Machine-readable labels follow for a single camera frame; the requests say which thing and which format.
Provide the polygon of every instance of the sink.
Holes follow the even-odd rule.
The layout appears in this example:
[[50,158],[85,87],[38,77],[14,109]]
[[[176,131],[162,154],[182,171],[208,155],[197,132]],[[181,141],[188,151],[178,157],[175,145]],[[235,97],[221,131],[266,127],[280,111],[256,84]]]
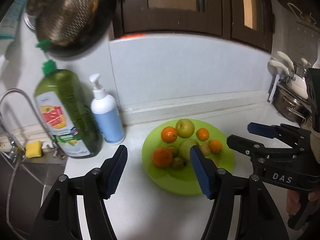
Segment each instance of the sink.
[[55,158],[47,153],[38,158],[20,158],[13,163],[1,155],[0,175],[5,181],[0,186],[0,209],[7,211],[8,225],[16,236],[28,239],[42,202],[56,179],[64,173],[67,158]]

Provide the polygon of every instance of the white pump bottle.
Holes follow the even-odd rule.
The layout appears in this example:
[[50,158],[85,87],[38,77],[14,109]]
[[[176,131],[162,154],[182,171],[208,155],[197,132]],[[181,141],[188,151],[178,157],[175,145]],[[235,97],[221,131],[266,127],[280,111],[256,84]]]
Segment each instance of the white pump bottle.
[[108,95],[102,85],[99,84],[100,74],[90,76],[90,82],[94,84],[91,102],[91,111],[107,143],[118,145],[124,140],[122,127],[116,100]]

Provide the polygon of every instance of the bottle label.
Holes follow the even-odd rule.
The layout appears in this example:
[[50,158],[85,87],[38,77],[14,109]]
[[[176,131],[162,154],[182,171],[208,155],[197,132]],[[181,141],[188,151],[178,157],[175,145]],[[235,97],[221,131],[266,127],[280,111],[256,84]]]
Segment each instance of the bottle label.
[[53,91],[36,97],[44,121],[57,143],[70,157],[81,157],[90,154],[67,111]]
[[107,143],[117,143],[124,137],[124,130],[118,108],[104,114],[93,114]]

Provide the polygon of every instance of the cabinet door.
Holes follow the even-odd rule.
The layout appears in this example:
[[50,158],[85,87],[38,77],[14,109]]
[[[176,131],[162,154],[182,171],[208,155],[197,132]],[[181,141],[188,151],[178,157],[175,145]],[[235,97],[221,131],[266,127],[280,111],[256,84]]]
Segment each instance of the cabinet door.
[[121,5],[120,35],[152,31],[222,35],[221,0],[122,0]]
[[271,0],[231,0],[231,38],[271,52],[273,13]]

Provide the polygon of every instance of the white countertop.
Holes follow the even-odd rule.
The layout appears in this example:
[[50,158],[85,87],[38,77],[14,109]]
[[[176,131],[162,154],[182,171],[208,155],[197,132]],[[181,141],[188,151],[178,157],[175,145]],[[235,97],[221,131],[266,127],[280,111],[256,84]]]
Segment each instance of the white countertop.
[[[211,113],[188,116],[219,128],[226,136],[235,134],[264,143],[266,147],[288,147],[276,139],[252,135],[247,131],[250,122],[267,125],[287,123],[271,104],[261,103]],[[128,126],[122,144],[128,148],[128,161],[116,194],[105,200],[107,212],[118,240],[195,240],[200,239],[207,224],[213,201],[204,195],[180,196],[158,187],[142,166],[141,148],[144,139],[165,121]],[[65,173],[70,177],[83,176],[92,168],[113,156],[116,146],[105,143],[101,152],[89,159],[69,158]],[[252,174],[249,157],[235,153],[236,165],[233,175],[248,178]],[[286,190],[266,184],[285,224]],[[228,239],[234,239],[239,214],[240,198],[236,196],[233,220]],[[79,220],[83,240],[90,240],[85,220],[83,197],[78,196]],[[288,229],[290,239],[297,239],[299,232]]]

